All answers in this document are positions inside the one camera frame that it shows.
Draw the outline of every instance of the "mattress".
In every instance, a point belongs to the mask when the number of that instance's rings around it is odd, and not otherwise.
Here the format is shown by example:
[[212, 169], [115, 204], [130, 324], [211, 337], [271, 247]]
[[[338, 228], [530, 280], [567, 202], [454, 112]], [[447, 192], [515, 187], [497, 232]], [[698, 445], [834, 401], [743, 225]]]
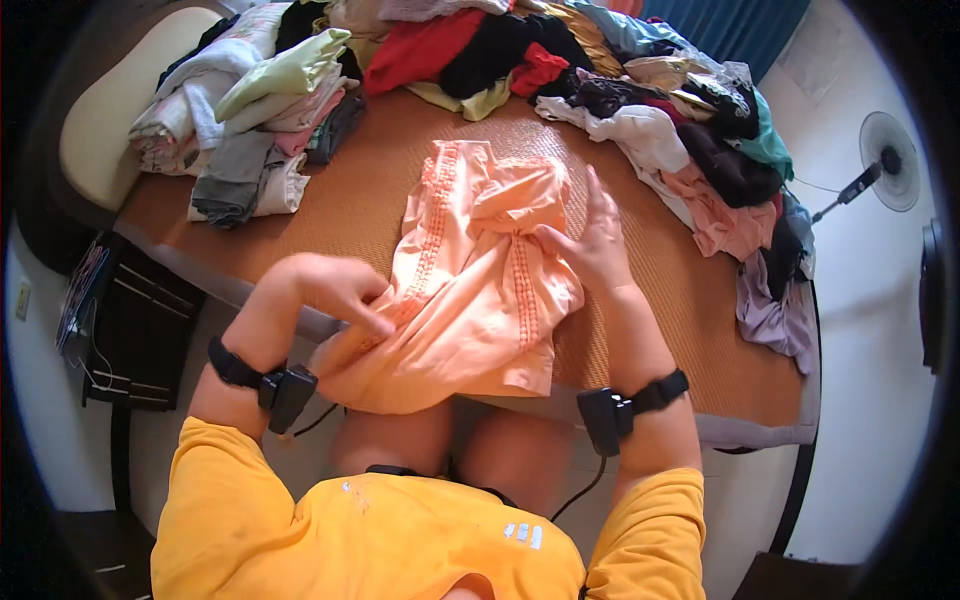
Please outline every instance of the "mattress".
[[[489, 140], [497, 158], [561, 160], [572, 183], [565, 211], [573, 236], [585, 223], [586, 166], [594, 165], [620, 206], [634, 278], [689, 377], [701, 438], [753, 447], [812, 441], [819, 370], [808, 378], [813, 385], [804, 385], [793, 359], [740, 337], [736, 261], [724, 253], [702, 257], [689, 229], [636, 179], [613, 142], [592, 142], [572, 125], [544, 121], [516, 97], [470, 123], [395, 90], [370, 100], [360, 127], [329, 165], [306, 166], [312, 179], [296, 214], [252, 219], [230, 231], [188, 223], [193, 178], [143, 175], [117, 229], [154, 255], [163, 249], [200, 271], [251, 283], [294, 252], [356, 256], [389, 276], [407, 194], [435, 139]], [[603, 317], [589, 295], [586, 306], [557, 327], [554, 343], [557, 389], [575, 393], [607, 384]], [[704, 428], [711, 433], [705, 436]]]

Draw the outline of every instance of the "black cable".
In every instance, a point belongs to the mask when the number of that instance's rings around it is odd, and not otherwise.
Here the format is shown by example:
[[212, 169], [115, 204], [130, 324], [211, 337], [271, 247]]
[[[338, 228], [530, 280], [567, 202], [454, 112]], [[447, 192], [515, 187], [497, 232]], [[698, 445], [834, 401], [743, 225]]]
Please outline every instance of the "black cable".
[[569, 500], [567, 500], [567, 501], [564, 503], [564, 505], [563, 505], [562, 507], [560, 507], [560, 510], [557, 511], [556, 513], [554, 513], [552, 517], [550, 517], [550, 522], [552, 523], [552, 522], [554, 522], [555, 520], [557, 520], [557, 517], [560, 516], [560, 514], [561, 514], [563, 511], [566, 510], [566, 507], [570, 506], [571, 504], [573, 504], [574, 502], [576, 502], [577, 500], [579, 500], [579, 499], [580, 499], [580, 496], [582, 496], [582, 495], [584, 495], [585, 493], [587, 493], [587, 492], [589, 492], [590, 490], [592, 490], [592, 489], [593, 489], [593, 486], [595, 486], [595, 485], [597, 485], [597, 483], [599, 483], [600, 477], [603, 476], [603, 473], [604, 473], [604, 471], [606, 470], [606, 468], [607, 468], [607, 457], [606, 457], [606, 456], [601, 456], [601, 457], [600, 457], [600, 469], [597, 470], [597, 476], [594, 477], [594, 478], [593, 478], [593, 481], [591, 481], [585, 488], [583, 488], [583, 489], [580, 490], [579, 492], [576, 492], [575, 494], [573, 494], [573, 497], [570, 498]]
[[817, 185], [817, 184], [815, 184], [815, 183], [810, 183], [809, 181], [804, 181], [804, 180], [800, 179], [800, 178], [797, 177], [797, 176], [794, 176], [793, 180], [794, 180], [794, 181], [799, 181], [800, 183], [803, 183], [804, 185], [809, 185], [810, 187], [815, 187], [815, 188], [817, 188], [817, 189], [822, 189], [822, 190], [824, 190], [825, 192], [833, 192], [834, 194], [839, 194], [841, 191], [843, 191], [843, 190], [838, 190], [838, 189], [830, 189], [830, 188], [828, 188], [828, 187], [823, 187], [823, 186]]
[[311, 429], [313, 429], [314, 427], [316, 427], [317, 425], [319, 425], [319, 424], [320, 424], [320, 421], [326, 419], [326, 416], [329, 415], [330, 413], [332, 413], [332, 412], [333, 412], [333, 409], [335, 409], [337, 406], [338, 406], [337, 404], [333, 404], [332, 406], [330, 406], [330, 408], [326, 409], [326, 412], [325, 412], [325, 413], [323, 413], [322, 415], [320, 415], [320, 418], [319, 418], [319, 419], [313, 421], [312, 423], [310, 423], [310, 424], [307, 425], [306, 427], [303, 427], [300, 431], [298, 431], [297, 433], [294, 434], [294, 437], [296, 438], [298, 435], [303, 434], [303, 433], [306, 433], [307, 431], [310, 431]]

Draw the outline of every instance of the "fan stand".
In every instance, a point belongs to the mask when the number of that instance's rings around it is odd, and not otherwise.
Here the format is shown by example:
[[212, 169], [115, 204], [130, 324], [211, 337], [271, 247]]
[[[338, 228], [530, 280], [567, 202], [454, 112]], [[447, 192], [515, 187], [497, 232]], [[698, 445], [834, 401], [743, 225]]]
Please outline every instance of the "fan stand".
[[833, 204], [813, 215], [813, 223], [817, 223], [823, 219], [824, 215], [840, 204], [849, 204], [852, 202], [854, 198], [876, 183], [876, 180], [880, 179], [880, 176], [883, 175], [884, 172], [890, 175], [897, 175], [902, 168], [903, 160], [900, 158], [900, 155], [897, 154], [897, 150], [895, 150], [893, 146], [884, 146], [883, 150], [880, 151], [880, 160], [867, 167], [867, 169], [860, 174], [860, 177], [843, 188]]

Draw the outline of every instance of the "person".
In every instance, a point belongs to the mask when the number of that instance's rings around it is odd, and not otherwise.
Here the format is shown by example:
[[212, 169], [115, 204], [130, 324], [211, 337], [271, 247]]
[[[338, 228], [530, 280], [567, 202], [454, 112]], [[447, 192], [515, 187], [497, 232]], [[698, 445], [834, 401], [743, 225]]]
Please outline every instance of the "person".
[[[677, 366], [631, 276], [619, 219], [590, 167], [580, 239], [547, 226], [535, 235], [599, 304], [611, 386], [632, 395]], [[390, 333], [364, 303], [387, 286], [359, 260], [286, 257], [223, 344], [268, 371], [287, 357], [305, 303]], [[405, 416], [348, 411], [332, 445], [343, 476], [294, 502], [260, 450], [269, 420], [254, 390], [204, 367], [157, 529], [155, 598], [705, 597], [703, 475], [686, 394], [638, 415], [621, 441], [612, 510], [586, 569], [544, 517], [571, 457], [572, 425], [497, 409], [476, 423], [456, 483], [437, 478], [452, 437], [449, 400]]]

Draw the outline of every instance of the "peach shirt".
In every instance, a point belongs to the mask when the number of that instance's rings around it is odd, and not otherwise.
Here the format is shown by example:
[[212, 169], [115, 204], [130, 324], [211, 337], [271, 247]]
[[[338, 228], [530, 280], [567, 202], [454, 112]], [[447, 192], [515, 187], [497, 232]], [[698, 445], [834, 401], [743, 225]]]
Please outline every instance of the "peach shirt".
[[392, 285], [371, 307], [386, 339], [351, 326], [314, 353], [331, 402], [407, 414], [456, 393], [547, 396], [553, 328], [584, 304], [580, 281], [532, 235], [565, 230], [566, 168], [496, 160], [490, 143], [435, 141], [407, 199]]
[[684, 199], [693, 215], [693, 241], [703, 256], [729, 252], [740, 262], [758, 248], [770, 248], [777, 222], [772, 202], [758, 206], [730, 208], [692, 160], [677, 173], [660, 171], [663, 182]]

